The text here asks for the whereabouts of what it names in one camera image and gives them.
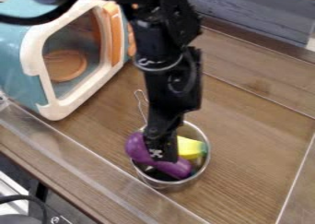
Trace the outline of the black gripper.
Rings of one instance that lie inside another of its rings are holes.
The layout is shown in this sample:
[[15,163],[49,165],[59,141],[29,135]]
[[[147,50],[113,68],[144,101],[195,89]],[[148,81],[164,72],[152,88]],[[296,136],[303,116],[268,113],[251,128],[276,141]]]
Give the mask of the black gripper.
[[155,161],[179,160],[177,135],[184,115],[201,104],[201,51],[188,46],[173,63],[137,54],[133,61],[144,73],[149,100],[144,142]]

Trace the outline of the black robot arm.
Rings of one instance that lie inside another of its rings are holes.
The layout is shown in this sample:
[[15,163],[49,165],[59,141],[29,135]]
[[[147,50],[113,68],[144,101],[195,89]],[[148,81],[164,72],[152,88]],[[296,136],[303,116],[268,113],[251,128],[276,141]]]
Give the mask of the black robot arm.
[[[35,17],[0,12],[0,22],[45,24],[60,18],[79,0],[33,1],[55,9]],[[133,64],[144,73],[149,100],[144,144],[153,160],[175,162],[183,116],[201,104],[201,51],[191,45],[201,33],[200,16],[188,0],[104,1],[121,7],[133,29]]]

